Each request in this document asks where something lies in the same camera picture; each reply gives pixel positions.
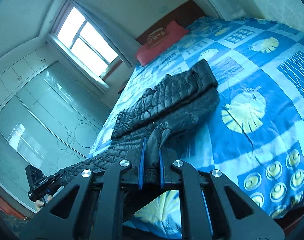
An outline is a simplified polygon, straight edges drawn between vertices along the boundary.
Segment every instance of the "bed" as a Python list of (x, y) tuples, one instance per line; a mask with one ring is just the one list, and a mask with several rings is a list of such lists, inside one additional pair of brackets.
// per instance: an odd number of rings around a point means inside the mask
[[(273, 219), (280, 218), (304, 203), (304, 33), (262, 19), (225, 22), (199, 10), (190, 2), (138, 38), (146, 41), (160, 25), (189, 18), (181, 24), (187, 35), (147, 66), (135, 67), (89, 157), (109, 147), (118, 113), (146, 88), (205, 59), (219, 83), (220, 103), (177, 151), (198, 170), (221, 170)], [(164, 193), (125, 225), (181, 238), (178, 192)]]

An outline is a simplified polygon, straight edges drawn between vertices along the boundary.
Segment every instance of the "window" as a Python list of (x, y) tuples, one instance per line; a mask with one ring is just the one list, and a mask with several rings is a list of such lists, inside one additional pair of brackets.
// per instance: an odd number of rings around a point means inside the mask
[(96, 76), (100, 76), (117, 57), (75, 7), (67, 15), (57, 37)]

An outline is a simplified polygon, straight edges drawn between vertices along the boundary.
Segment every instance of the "metal bolt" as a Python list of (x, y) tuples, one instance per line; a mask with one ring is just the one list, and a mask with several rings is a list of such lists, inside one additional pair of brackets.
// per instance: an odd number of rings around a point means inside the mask
[(219, 171), (219, 170), (213, 170), (211, 173), (212, 173), (213, 176), (215, 176), (217, 178), (221, 177), (221, 175), (222, 175), (222, 172)]
[(130, 165), (130, 162), (128, 160), (122, 160), (119, 162), (119, 164), (123, 167), (127, 167)]
[(83, 170), (82, 171), (82, 176), (87, 178), (92, 174), (92, 172), (90, 170)]
[(183, 166), (183, 161), (181, 161), (181, 160), (176, 160), (176, 161), (173, 162), (173, 165), (174, 165), (174, 166), (177, 166), (177, 167), (181, 167), (181, 166)]

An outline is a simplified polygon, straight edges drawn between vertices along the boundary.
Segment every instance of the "wooden headboard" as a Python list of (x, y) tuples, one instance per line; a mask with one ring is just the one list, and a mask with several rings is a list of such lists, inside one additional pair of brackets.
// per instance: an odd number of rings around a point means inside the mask
[(185, 28), (202, 16), (205, 16), (205, 13), (201, 8), (193, 0), (189, 0), (154, 23), (150, 28), (138, 36), (136, 40), (143, 45), (146, 43), (147, 37), (153, 31), (158, 28), (165, 28), (173, 20)]

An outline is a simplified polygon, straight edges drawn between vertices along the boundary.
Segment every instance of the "human hand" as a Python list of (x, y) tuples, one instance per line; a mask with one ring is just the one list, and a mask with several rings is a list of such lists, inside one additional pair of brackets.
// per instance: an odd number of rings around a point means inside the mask
[[(49, 195), (47, 197), (47, 202), (50, 202), (52, 199), (53, 199), (53, 196)], [(35, 201), (35, 208), (36, 208), (37, 212), (39, 212), (42, 209), (43, 206), (44, 206), (44, 202), (43, 201), (41, 201), (41, 200), (36, 200)]]

